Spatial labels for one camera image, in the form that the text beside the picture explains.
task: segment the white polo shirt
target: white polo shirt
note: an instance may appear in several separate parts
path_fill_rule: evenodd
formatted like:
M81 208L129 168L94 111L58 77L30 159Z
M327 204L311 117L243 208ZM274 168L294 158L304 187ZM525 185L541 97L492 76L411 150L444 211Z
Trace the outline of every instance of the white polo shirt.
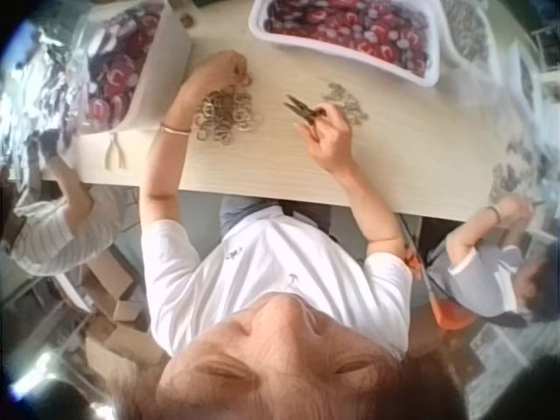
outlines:
M170 355L269 292L295 293L395 354L408 347L412 275L404 262L377 253L361 267L279 206L242 220L203 262L172 220L148 226L142 251L151 331Z

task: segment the person in striped shirt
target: person in striped shirt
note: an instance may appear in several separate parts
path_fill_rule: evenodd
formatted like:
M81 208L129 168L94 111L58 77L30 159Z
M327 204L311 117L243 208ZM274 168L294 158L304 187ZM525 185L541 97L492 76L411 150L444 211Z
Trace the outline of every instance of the person in striped shirt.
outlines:
M16 206L3 233L8 255L34 276L63 273L95 258L113 243L123 225L122 188L83 185L57 153L58 138L59 132L51 129L38 143L62 197Z

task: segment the gray shirt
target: gray shirt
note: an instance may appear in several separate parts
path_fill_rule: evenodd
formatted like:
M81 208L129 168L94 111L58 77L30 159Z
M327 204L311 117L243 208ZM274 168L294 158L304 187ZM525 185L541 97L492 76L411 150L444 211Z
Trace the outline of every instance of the gray shirt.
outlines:
M499 248L483 241L452 267L442 241L430 252L428 261L432 280L470 311L483 317L518 312L511 280L525 261L519 248Z

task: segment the nose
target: nose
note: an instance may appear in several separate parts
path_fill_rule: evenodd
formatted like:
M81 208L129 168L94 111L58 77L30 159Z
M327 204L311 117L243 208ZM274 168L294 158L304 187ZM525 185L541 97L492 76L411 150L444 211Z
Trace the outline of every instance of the nose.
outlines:
M285 373L309 366L319 342L312 311L289 294L271 297L260 308L250 337L261 363Z

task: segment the person's right hand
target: person's right hand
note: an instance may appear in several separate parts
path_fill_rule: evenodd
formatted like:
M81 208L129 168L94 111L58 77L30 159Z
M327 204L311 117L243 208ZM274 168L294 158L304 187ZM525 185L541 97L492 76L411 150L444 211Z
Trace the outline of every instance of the person's right hand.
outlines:
M331 103L322 103L326 116L318 116L312 126L298 124L299 135L307 142L307 149L315 162L332 175L354 164L352 158L352 129L346 117Z
M518 195L510 194L498 201L496 210L500 213L505 224L517 221L530 221L535 215L535 208L531 199L524 199Z

